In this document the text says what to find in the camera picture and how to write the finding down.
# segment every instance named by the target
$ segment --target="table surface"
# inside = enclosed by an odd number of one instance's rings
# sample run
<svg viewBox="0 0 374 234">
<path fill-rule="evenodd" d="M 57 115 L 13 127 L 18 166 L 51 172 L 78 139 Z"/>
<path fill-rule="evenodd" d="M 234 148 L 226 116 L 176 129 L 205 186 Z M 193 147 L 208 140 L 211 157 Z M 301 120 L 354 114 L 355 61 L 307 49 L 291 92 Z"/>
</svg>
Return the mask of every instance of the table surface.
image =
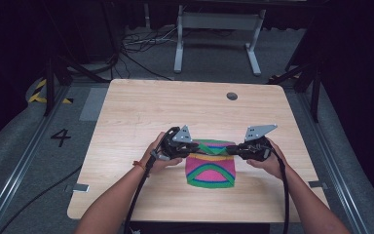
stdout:
<svg viewBox="0 0 374 234">
<path fill-rule="evenodd" d="M 229 100 L 228 93 L 238 99 Z M 89 205 L 139 160 L 159 132 L 184 125 L 192 138 L 243 142 L 248 126 L 277 124 L 267 134 L 288 163 L 306 181 L 318 176 L 280 86 L 114 80 L 93 132 L 78 183 L 88 192 L 75 192 L 68 208 L 80 218 Z M 185 160 L 151 175 L 138 197 L 132 220 L 283 222 L 281 180 L 250 167 L 235 156 L 233 188 L 207 189 L 187 184 Z M 321 188 L 312 189 L 327 204 Z M 299 221 L 290 201 L 290 221 Z"/>
</svg>

